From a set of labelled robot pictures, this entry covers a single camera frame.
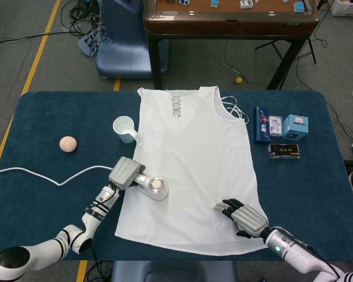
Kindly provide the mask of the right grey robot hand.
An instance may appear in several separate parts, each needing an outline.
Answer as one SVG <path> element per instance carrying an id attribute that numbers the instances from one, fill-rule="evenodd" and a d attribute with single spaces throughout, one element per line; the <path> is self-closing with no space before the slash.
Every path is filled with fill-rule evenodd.
<path id="1" fill-rule="evenodd" d="M 234 222 L 238 237 L 261 238 L 264 230 L 269 228 L 268 219 L 254 208 L 231 198 L 217 203 L 213 210 L 223 214 Z"/>

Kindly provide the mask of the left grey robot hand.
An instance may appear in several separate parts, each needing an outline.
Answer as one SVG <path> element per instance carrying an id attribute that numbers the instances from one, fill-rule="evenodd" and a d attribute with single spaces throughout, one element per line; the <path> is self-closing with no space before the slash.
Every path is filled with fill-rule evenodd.
<path id="1" fill-rule="evenodd" d="M 110 172 L 108 181 L 119 190 L 129 188 L 136 177 L 145 170 L 145 165 L 122 156 Z"/>

